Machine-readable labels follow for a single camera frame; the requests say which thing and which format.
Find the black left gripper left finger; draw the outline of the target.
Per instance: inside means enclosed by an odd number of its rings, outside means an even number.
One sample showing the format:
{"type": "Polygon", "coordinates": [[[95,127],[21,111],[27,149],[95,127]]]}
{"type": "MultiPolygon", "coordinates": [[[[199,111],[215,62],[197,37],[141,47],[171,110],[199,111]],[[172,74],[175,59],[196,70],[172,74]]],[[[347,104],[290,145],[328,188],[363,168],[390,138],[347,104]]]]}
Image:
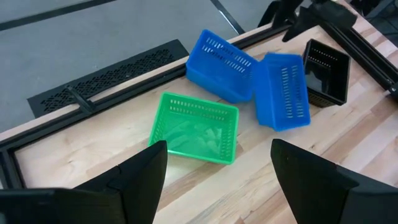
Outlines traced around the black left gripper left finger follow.
{"type": "Polygon", "coordinates": [[[158,141],[73,189],[0,190],[0,224],[152,224],[166,169],[158,141]]]}

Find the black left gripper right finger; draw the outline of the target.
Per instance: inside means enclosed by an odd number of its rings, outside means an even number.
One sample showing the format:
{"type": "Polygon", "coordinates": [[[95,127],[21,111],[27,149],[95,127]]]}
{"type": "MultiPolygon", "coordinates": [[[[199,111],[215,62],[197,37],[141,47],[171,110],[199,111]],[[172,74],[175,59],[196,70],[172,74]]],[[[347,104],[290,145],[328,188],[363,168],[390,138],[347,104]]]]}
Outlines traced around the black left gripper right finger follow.
{"type": "Polygon", "coordinates": [[[271,159],[298,224],[398,224],[398,188],[282,139],[271,159]]]}

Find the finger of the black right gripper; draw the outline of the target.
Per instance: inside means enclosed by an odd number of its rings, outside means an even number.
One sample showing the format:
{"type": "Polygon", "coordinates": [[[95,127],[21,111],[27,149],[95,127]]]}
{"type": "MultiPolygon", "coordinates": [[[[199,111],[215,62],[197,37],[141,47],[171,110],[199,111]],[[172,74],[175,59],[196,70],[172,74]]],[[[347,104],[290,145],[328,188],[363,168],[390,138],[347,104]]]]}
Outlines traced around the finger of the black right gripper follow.
{"type": "Polygon", "coordinates": [[[282,41],[288,42],[314,26],[316,26],[316,19],[313,17],[313,14],[308,9],[301,9],[296,21],[285,33],[282,41]]]}

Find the blue plastic slotted basket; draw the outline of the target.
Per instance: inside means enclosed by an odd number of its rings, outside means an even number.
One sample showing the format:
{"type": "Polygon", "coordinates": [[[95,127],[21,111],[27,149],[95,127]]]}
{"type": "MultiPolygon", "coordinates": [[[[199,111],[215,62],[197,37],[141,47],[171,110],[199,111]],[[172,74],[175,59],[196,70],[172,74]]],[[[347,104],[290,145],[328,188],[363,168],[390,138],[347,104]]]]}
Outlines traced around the blue plastic slotted basket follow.
{"type": "Polygon", "coordinates": [[[186,62],[186,76],[230,103],[247,102],[253,95],[256,64],[256,59],[205,29],[186,62]]]}
{"type": "Polygon", "coordinates": [[[252,74],[260,125],[285,131],[310,124],[307,84],[300,55],[265,54],[252,74]]]}

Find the black perforated metal shelf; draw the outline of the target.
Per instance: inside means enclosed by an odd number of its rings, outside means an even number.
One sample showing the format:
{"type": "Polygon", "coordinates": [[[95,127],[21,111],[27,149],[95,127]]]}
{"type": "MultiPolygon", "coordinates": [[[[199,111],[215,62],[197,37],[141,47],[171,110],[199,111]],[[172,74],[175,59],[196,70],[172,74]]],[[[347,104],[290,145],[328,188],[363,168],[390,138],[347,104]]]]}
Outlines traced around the black perforated metal shelf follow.
{"type": "Polygon", "coordinates": [[[175,39],[139,53],[96,72],[90,73],[51,90],[35,95],[27,101],[36,118],[73,104],[67,85],[81,96],[91,98],[115,85],[163,67],[168,63],[188,56],[187,49],[175,39]]]}

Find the black plastic slotted basket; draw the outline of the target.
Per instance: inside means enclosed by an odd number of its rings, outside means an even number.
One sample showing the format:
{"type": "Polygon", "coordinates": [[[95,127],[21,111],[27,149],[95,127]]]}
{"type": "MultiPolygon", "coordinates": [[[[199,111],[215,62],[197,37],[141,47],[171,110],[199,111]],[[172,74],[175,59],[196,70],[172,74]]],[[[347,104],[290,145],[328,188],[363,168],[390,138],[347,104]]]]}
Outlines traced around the black plastic slotted basket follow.
{"type": "Polygon", "coordinates": [[[302,55],[309,102],[319,108],[347,102],[351,57],[315,39],[302,55]]]}

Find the black curved frame bracket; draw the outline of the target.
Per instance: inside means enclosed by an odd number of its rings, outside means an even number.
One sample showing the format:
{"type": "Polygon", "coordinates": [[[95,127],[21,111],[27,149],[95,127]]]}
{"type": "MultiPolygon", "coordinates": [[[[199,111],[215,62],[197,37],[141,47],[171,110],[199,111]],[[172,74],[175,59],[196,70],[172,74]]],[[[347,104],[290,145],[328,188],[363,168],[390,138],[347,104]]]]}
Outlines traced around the black curved frame bracket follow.
{"type": "Polygon", "coordinates": [[[271,23],[271,27],[278,28],[295,22],[296,9],[303,0],[273,0],[263,14],[258,27],[271,23]]]}

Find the small black shelf bracket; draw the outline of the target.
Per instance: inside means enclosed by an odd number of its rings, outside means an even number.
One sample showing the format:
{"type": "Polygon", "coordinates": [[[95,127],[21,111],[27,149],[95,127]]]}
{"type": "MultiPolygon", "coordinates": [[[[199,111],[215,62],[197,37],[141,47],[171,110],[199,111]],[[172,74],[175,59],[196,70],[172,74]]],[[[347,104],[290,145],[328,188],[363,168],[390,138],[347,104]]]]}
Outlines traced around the small black shelf bracket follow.
{"type": "Polygon", "coordinates": [[[70,85],[65,85],[65,89],[75,99],[75,102],[77,104],[79,104],[82,112],[84,112],[85,114],[93,114],[94,113],[96,106],[94,105],[94,103],[92,101],[88,100],[87,98],[85,98],[84,96],[79,94],[79,92],[77,90],[75,90],[74,87],[72,87],[70,85]]]}

